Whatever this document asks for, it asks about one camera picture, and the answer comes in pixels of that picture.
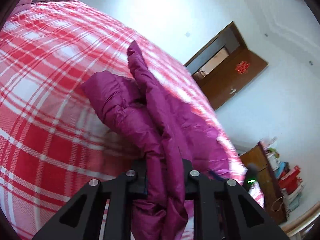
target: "red plaid bedsheet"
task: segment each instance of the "red plaid bedsheet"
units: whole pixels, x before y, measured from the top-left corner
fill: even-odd
[[[220,131],[231,175],[243,180],[233,145],[181,63],[84,3],[36,3],[0,33],[0,206],[21,238],[31,239],[91,178],[130,167],[134,147],[100,122],[79,85],[106,69],[131,77],[133,40],[161,84]],[[263,205],[258,186],[251,194]],[[183,238],[192,231],[190,220]]]

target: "wooden cabinet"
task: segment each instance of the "wooden cabinet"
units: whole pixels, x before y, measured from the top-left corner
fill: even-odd
[[[250,151],[241,155],[240,159],[245,166],[250,163],[257,166],[259,170],[257,179],[264,195],[264,209],[268,215],[272,217],[278,225],[287,221],[281,199],[283,195],[262,145],[259,143]]]
[[[208,73],[204,66],[218,53],[228,56]],[[247,66],[244,72],[237,71],[239,64]],[[268,63],[250,51],[234,23],[228,25],[213,40],[206,44],[186,66],[198,69],[194,79],[208,98],[213,109],[218,109],[254,79]]]

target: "purple fabric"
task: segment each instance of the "purple fabric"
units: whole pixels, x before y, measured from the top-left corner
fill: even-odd
[[[22,12],[24,10],[30,10],[31,9],[31,1],[32,0],[20,0],[17,4],[17,6],[13,9],[12,13],[9,17]]]
[[[179,239],[192,216],[185,208],[191,206],[184,201],[182,158],[203,173],[213,170],[227,178],[228,157],[217,142],[218,131],[161,86],[135,41],[128,61],[134,79],[104,71],[82,88],[100,120],[145,154],[148,199],[134,202],[133,235],[139,240]]]

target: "checkered bedding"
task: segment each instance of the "checkered bedding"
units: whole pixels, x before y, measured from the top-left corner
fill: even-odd
[[[126,50],[133,40],[161,84],[220,131],[230,174],[243,180],[233,145],[181,63],[79,1],[32,4],[0,32],[0,206],[22,239],[91,178],[129,169],[135,147],[100,122],[79,85],[106,69],[132,77]],[[251,195],[263,205],[258,185]],[[192,239],[192,231],[190,220],[183,238]]]

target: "metal bolt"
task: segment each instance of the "metal bolt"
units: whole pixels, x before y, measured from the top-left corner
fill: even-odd
[[[237,182],[234,179],[228,179],[227,184],[229,186],[235,186],[235,185],[237,185]]]
[[[127,175],[128,177],[133,177],[134,175],[136,175],[136,172],[135,172],[134,170],[128,170],[128,171],[126,172],[126,175]]]
[[[199,171],[196,171],[196,170],[193,170],[193,171],[190,171],[190,175],[192,177],[198,177],[200,175],[200,172]]]
[[[94,186],[97,186],[99,183],[99,181],[97,179],[92,179],[89,181],[89,185],[94,187]]]

